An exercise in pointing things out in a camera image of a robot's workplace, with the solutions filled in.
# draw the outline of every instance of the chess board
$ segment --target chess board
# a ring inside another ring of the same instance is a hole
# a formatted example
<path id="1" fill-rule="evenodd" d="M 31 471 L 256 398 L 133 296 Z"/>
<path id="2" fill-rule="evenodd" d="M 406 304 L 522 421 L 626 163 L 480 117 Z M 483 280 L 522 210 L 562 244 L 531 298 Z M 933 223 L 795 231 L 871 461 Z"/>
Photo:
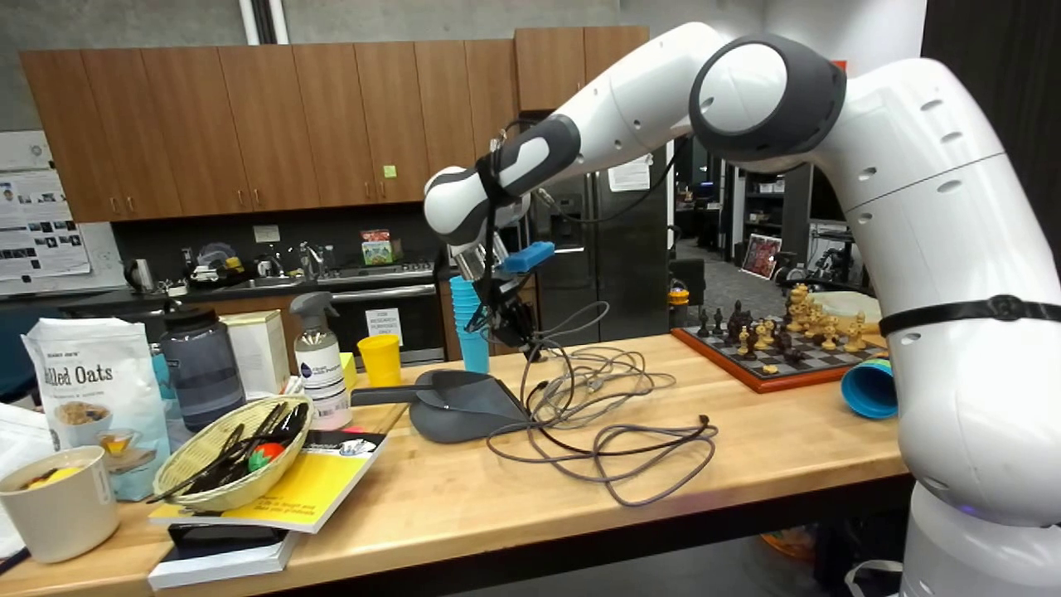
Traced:
<path id="1" fill-rule="evenodd" d="M 782 352 L 756 352 L 739 354 L 735 345 L 727 345 L 723 339 L 700 339 L 686 329 L 672 329 L 672 339 L 710 357 L 711 363 L 727 367 L 732 378 L 750 384 L 753 392 L 782 392 L 782 388 L 801 388 L 801 384 L 822 384 L 843 378 L 852 363 L 866 357 L 884 357 L 882 348 L 866 352 L 826 352 L 811 342 L 799 345 L 799 357 L 790 362 Z"/>

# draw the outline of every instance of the yellow notebook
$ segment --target yellow notebook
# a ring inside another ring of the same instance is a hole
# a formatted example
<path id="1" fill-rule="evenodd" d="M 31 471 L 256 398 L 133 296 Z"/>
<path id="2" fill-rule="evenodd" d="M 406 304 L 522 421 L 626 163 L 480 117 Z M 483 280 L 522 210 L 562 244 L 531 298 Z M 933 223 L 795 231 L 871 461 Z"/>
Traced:
<path id="1" fill-rule="evenodd" d="M 295 532 L 317 532 L 336 506 L 372 471 L 388 435 L 313 430 L 299 461 L 262 497 L 233 511 L 185 511 L 180 503 L 152 506 L 149 519 L 168 524 L 258 524 Z"/>

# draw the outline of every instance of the blue cup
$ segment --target blue cup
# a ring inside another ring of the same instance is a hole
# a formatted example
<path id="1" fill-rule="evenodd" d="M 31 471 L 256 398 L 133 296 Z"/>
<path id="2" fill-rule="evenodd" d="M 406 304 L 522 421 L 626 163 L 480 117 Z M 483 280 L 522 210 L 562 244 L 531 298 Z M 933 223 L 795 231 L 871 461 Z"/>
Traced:
<path id="1" fill-rule="evenodd" d="M 454 329 L 462 342 L 462 362 L 463 372 L 490 372 L 490 331 L 466 331 L 466 322 L 478 312 L 478 290 L 466 279 L 454 276 L 451 279 L 451 303 L 454 303 Z"/>
<path id="2" fill-rule="evenodd" d="M 894 417 L 899 393 L 894 393 L 894 367 L 888 357 L 866 357 L 839 382 L 843 400 L 850 412 L 868 421 Z"/>

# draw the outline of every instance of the white bottle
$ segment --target white bottle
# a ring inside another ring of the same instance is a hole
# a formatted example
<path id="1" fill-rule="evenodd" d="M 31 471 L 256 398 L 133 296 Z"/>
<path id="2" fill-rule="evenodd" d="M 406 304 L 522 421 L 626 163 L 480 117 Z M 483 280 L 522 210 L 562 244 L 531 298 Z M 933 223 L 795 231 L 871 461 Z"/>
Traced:
<path id="1" fill-rule="evenodd" d="M 295 342 L 295 363 L 300 378 L 300 393 L 315 412 L 315 430 L 345 427 L 350 421 L 350 398 L 342 384 L 339 339 L 332 333 L 324 317 L 328 304 L 328 290 L 307 290 L 293 298 L 293 314 L 300 322 L 300 333 Z"/>

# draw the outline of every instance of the cardboard box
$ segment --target cardboard box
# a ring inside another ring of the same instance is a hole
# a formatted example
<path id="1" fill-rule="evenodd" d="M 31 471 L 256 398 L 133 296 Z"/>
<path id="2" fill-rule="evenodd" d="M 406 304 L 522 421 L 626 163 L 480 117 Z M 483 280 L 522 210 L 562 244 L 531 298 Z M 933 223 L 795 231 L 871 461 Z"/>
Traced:
<path id="1" fill-rule="evenodd" d="M 293 375 L 282 312 L 222 314 L 245 398 L 282 393 Z"/>

